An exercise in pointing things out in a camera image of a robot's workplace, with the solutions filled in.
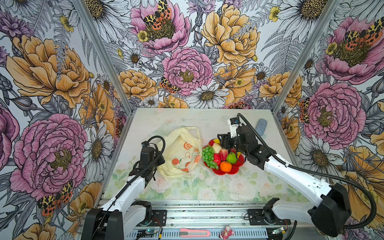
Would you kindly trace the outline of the red flower-shaped plate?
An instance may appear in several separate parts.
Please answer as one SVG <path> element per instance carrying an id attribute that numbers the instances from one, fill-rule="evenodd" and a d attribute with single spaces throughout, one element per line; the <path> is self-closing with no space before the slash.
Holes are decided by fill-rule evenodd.
<path id="1" fill-rule="evenodd" d="M 245 163 L 245 157 L 235 149 L 223 149 L 218 139 L 203 148 L 203 163 L 216 175 L 235 175 Z"/>

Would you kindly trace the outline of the white fake garlic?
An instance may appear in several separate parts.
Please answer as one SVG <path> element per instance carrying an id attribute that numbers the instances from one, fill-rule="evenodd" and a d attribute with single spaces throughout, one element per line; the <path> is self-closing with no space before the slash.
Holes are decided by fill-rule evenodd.
<path id="1" fill-rule="evenodd" d="M 213 148 L 215 154 L 219 154 L 221 149 L 222 149 L 221 145 L 217 144 L 217 143 L 214 143 L 212 145 L 212 148 Z"/>

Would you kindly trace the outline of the orange fake tangerine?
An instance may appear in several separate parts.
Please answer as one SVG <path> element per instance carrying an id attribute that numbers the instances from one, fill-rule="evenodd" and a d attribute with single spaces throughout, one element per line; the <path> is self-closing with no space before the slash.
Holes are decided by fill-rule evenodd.
<path id="1" fill-rule="evenodd" d="M 220 170 L 224 173 L 229 173 L 232 170 L 232 165 L 228 162 L 221 162 Z"/>

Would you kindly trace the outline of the red fake cabbage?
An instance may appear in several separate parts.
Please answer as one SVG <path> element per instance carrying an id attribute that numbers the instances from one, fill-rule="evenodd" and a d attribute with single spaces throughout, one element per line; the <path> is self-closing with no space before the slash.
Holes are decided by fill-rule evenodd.
<path id="1" fill-rule="evenodd" d="M 214 160 L 213 160 L 213 162 L 217 165 L 217 166 L 219 166 L 220 164 L 221 164 L 221 156 L 219 155 L 219 154 L 214 154 Z"/>

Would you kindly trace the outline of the yellowish plastic bag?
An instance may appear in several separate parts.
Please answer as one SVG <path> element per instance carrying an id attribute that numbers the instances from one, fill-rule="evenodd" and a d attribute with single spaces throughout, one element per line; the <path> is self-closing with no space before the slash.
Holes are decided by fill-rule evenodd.
<path id="1" fill-rule="evenodd" d="M 157 170 L 167 181 L 184 177 L 202 161 L 203 146 L 197 127 L 178 128 L 165 141 L 165 163 Z"/>

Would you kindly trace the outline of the green fake grapes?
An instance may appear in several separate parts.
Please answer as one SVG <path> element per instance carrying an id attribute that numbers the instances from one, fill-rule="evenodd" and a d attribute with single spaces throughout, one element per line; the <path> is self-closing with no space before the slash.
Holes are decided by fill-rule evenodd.
<path id="1" fill-rule="evenodd" d="M 207 165 L 207 167 L 213 169 L 213 170 L 218 170 L 219 165 L 215 162 L 215 157 L 214 157 L 214 149 L 211 146 L 206 146 L 203 149 L 203 161 Z"/>

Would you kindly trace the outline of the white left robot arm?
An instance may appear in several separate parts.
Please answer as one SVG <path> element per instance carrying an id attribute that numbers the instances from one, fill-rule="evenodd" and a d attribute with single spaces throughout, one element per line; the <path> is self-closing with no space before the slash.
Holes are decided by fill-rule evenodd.
<path id="1" fill-rule="evenodd" d="M 124 240 L 140 223 L 152 216 L 151 203 L 137 196 L 154 178 L 164 158 L 157 147 L 143 147 L 126 184 L 101 208 L 91 209 L 85 217 L 82 240 Z"/>

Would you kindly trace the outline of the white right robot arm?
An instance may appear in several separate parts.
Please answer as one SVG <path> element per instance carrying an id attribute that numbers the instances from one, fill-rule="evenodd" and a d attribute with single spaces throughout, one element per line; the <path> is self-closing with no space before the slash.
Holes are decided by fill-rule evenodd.
<path id="1" fill-rule="evenodd" d="M 352 213 L 347 190 L 343 185 L 331 186 L 325 180 L 296 170 L 294 165 L 276 151 L 258 141 L 255 129 L 242 124 L 239 117 L 229 119 L 228 125 L 230 131 L 218 135 L 223 148 L 235 149 L 247 162 L 275 175 L 309 200 L 308 204 L 300 204 L 273 197 L 263 207 L 262 216 L 267 224 L 273 225 L 279 220 L 294 220 L 313 224 L 330 237 L 341 234 Z"/>

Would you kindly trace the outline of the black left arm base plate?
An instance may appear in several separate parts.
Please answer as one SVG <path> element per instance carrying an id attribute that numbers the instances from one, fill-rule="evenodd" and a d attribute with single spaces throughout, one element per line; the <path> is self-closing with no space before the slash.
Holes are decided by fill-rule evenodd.
<path id="1" fill-rule="evenodd" d="M 165 227 L 167 222 L 167 210 L 152 210 L 152 218 L 149 226 Z"/>

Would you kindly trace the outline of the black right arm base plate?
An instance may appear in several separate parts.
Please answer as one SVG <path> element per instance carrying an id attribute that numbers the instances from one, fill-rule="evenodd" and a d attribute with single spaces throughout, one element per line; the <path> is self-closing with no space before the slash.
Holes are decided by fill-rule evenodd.
<path id="1" fill-rule="evenodd" d="M 251 226 L 287 226 L 291 224 L 290 220 L 279 219 L 272 211 L 263 209 L 248 209 L 243 219 L 249 221 Z"/>

